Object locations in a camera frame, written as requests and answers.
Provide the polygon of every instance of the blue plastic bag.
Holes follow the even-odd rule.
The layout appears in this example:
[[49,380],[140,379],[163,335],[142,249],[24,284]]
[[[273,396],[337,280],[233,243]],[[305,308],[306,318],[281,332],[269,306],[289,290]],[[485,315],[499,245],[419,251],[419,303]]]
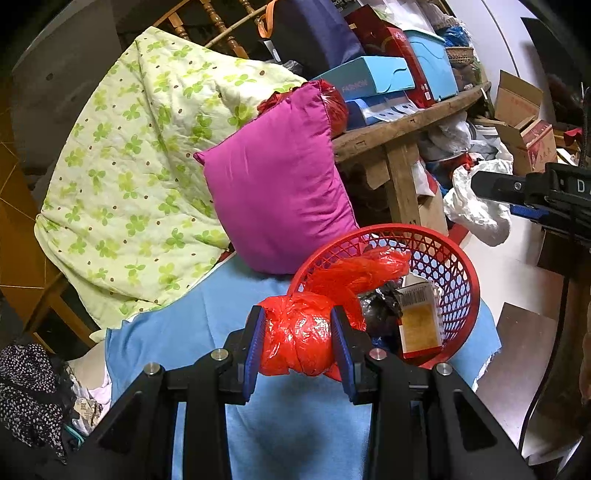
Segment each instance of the blue plastic bag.
[[469,47],[470,38],[462,27],[447,27],[437,30],[437,35],[445,39],[446,47]]

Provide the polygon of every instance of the green floral quilt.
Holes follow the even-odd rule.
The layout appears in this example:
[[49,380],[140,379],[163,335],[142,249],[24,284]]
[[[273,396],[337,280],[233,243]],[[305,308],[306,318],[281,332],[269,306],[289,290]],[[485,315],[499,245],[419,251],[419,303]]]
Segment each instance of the green floral quilt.
[[35,236],[102,330],[187,293],[228,246],[195,151],[305,80],[150,27],[72,129]]

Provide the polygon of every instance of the wooden chair back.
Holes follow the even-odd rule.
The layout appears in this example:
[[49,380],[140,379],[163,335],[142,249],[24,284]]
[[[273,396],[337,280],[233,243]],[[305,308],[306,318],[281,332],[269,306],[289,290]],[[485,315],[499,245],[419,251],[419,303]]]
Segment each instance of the wooden chair back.
[[[154,26],[157,27],[160,24],[162,24],[163,22],[168,21],[172,25],[172,27],[174,28],[174,32],[179,37],[190,41],[191,38],[187,34],[187,31],[185,30],[185,27],[184,27],[184,22],[178,13],[179,9],[181,7],[183,7],[185,4],[187,4],[189,1],[190,0],[183,0],[183,1],[179,2],[177,5],[172,7],[168,12],[166,12],[162,17],[160,17],[154,23]],[[212,24],[216,27],[217,31],[219,32],[219,35],[217,37],[215,37],[213,40],[211,40],[210,42],[208,42],[205,46],[207,48],[209,48],[212,45],[215,45],[216,43],[218,43],[222,40],[225,40],[226,43],[228,44],[228,47],[234,52],[234,55],[236,55],[236,57],[239,57],[241,59],[247,59],[248,55],[247,55],[246,51],[238,43],[236,38],[231,33],[236,28],[238,28],[240,25],[247,22],[251,18],[254,19],[255,25],[258,26],[258,23],[259,23],[258,16],[261,15],[265,11],[267,6],[263,5],[262,7],[255,10],[255,9],[253,9],[252,5],[249,3],[248,0],[238,0],[238,2],[246,10],[247,15],[245,17],[241,18],[238,22],[231,25],[230,27],[227,27],[226,24],[223,22],[222,17],[220,17],[217,14],[216,10],[214,9],[213,5],[211,4],[211,2],[209,0],[200,0],[200,2],[201,2],[203,9],[205,10],[205,13],[209,16],[209,19],[211,20]]]

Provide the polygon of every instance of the pink cushion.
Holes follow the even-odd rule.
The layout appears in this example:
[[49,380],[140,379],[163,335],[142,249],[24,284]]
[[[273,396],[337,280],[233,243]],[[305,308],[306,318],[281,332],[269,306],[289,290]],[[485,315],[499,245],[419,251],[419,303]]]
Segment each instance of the pink cushion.
[[254,270],[293,274],[317,248],[358,228],[318,82],[194,157],[222,226]]

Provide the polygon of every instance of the orange strap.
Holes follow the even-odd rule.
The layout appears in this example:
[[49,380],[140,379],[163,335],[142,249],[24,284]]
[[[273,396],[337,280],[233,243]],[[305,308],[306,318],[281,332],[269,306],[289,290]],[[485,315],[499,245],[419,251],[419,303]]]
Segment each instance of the orange strap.
[[271,35],[273,35],[273,10],[275,9],[275,2],[277,0],[271,0],[267,4],[265,13],[259,19],[258,31],[261,38],[271,38]]

